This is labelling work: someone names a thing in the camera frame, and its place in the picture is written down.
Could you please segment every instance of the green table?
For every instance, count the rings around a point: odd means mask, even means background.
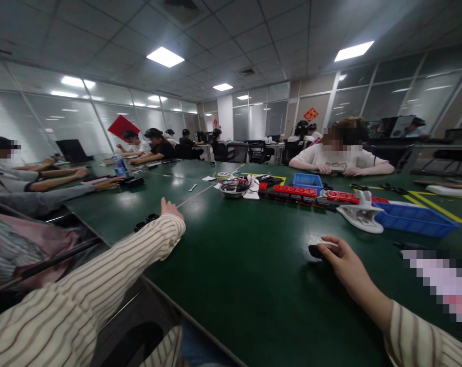
[[[462,340],[430,289],[403,266],[393,241],[434,249],[450,248],[462,258],[462,228],[445,239],[385,230],[374,235],[348,224],[337,213],[268,199],[228,200],[201,181],[222,170],[267,173],[287,178],[297,170],[255,164],[184,161],[144,173],[146,188],[117,190],[67,203],[109,244],[131,233],[134,224],[159,211],[161,196],[182,204],[187,231],[171,256],[145,276],[172,302],[249,366],[390,365],[381,333],[350,299],[331,267],[314,263],[307,246],[320,237],[344,238],[389,297]],[[420,191],[412,177],[327,177],[338,191],[349,184],[386,181]],[[194,184],[194,192],[188,189]],[[406,201],[392,192],[375,193]]]

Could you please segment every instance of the striped sleeve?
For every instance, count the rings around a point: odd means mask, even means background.
[[[145,268],[185,232],[161,217],[64,279],[29,293],[0,315],[0,365],[89,366],[97,334]]]
[[[388,355],[397,367],[462,367],[462,343],[394,301]]]

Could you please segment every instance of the ceiling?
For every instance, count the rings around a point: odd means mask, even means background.
[[[2,0],[0,57],[189,101],[462,42],[462,0]],[[340,49],[374,40],[334,63]],[[166,68],[163,46],[185,59]],[[255,75],[241,77],[252,68]],[[212,87],[229,83],[219,92]]]

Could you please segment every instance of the office room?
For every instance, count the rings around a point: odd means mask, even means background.
[[[0,1],[29,364],[462,366],[462,0]]]

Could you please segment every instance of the water bottle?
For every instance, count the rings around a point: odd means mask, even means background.
[[[117,177],[126,178],[127,177],[127,169],[125,167],[124,161],[122,157],[119,155],[115,155],[112,157],[112,160],[115,164],[115,174]]]

